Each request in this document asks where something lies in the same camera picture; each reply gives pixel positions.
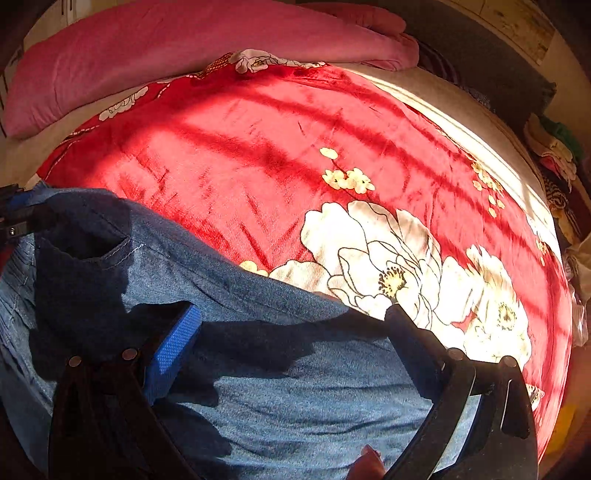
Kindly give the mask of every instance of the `yellow flower print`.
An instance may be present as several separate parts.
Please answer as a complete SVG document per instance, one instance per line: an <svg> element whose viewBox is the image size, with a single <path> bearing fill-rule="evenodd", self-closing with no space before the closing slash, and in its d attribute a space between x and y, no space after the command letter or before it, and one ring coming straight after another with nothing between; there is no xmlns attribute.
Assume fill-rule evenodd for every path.
<svg viewBox="0 0 591 480"><path fill-rule="evenodd" d="M503 187L499 182L493 179L488 172L480 165L478 162L472 163L472 169L478 175L481 182L484 183L487 187L497 193L503 192Z"/></svg>
<svg viewBox="0 0 591 480"><path fill-rule="evenodd" d="M345 174L340 170L330 171L322 175L322 178L335 190L352 188L349 179L345 179Z"/></svg>
<svg viewBox="0 0 591 480"><path fill-rule="evenodd" d="M256 266L256 263L254 263L252 260L245 260L240 264L240 267L246 270L247 272L256 273L258 275L261 275L262 277L269 276L269 272L267 270L259 270Z"/></svg>
<svg viewBox="0 0 591 480"><path fill-rule="evenodd" d="M331 160L336 160L339 157L339 154L332 148L322 147L320 153Z"/></svg>
<svg viewBox="0 0 591 480"><path fill-rule="evenodd" d="M358 168L347 171L347 177L350 181L350 187L348 188L355 189L355 192L359 194L363 194L368 190L375 190L375 186L371 183L369 177Z"/></svg>

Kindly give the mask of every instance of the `pink pillow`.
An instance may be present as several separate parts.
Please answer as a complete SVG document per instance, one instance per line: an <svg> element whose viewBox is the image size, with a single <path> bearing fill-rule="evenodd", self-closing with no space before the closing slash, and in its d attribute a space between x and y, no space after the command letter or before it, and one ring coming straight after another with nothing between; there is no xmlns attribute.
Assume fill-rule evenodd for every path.
<svg viewBox="0 0 591 480"><path fill-rule="evenodd" d="M382 35L400 35L406 28L406 22L398 15L389 12L385 8L372 7L371 5L356 5L341 2L313 2L302 4L302 7L342 18L349 23L370 28Z"/></svg>
<svg viewBox="0 0 591 480"><path fill-rule="evenodd" d="M137 0L60 31L26 52L4 113L30 137L75 108L130 87L197 71L256 48L299 61L416 66L418 45L308 8L271 0Z"/></svg>

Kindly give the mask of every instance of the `rivet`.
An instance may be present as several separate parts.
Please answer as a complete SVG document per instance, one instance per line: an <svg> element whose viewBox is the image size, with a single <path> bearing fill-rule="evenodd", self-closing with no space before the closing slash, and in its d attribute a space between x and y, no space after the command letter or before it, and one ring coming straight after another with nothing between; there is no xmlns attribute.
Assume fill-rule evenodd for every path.
<svg viewBox="0 0 591 480"><path fill-rule="evenodd" d="M82 358L79 357L78 355L73 356L72 358L70 358L70 360L68 360L68 365L70 365L71 367L77 367L81 363L82 363Z"/></svg>
<svg viewBox="0 0 591 480"><path fill-rule="evenodd" d="M505 365L510 368L515 368L517 366L517 360L515 360L512 356L503 357L503 361Z"/></svg>
<svg viewBox="0 0 591 480"><path fill-rule="evenodd" d="M464 358L466 357L466 355L464 355L464 352L462 352L459 348L450 348L447 351L447 354L449 355L449 358L455 361L464 360Z"/></svg>
<svg viewBox="0 0 591 480"><path fill-rule="evenodd" d="M135 348L128 348L121 354L123 360L126 361L133 360L136 356L138 356L138 351Z"/></svg>

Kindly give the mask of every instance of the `red blanket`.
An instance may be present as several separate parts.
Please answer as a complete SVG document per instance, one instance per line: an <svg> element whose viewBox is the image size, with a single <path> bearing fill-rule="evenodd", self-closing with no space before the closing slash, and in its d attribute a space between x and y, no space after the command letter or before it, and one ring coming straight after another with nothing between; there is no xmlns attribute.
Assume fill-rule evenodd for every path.
<svg viewBox="0 0 591 480"><path fill-rule="evenodd" d="M514 356L545 393L543 452L570 347L561 265L477 161L365 79L228 54L89 120L39 174L136 200L247 270L372 316L398 302L471 358Z"/></svg>

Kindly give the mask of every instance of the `jeans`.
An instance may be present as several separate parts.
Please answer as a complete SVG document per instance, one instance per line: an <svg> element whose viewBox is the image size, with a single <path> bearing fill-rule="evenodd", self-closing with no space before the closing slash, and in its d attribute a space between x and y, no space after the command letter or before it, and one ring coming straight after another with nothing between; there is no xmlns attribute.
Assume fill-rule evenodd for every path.
<svg viewBox="0 0 591 480"><path fill-rule="evenodd" d="M43 187L29 204L43 201L57 224L21 238L0 277L0 395L40 469L67 360L141 347L180 301L203 324L154 411L205 478L343 479L367 443L389 468L425 419L432 402L384 322L246 272L109 192ZM440 467L458 455L476 406L466 407ZM111 422L120 430L116 414Z"/></svg>

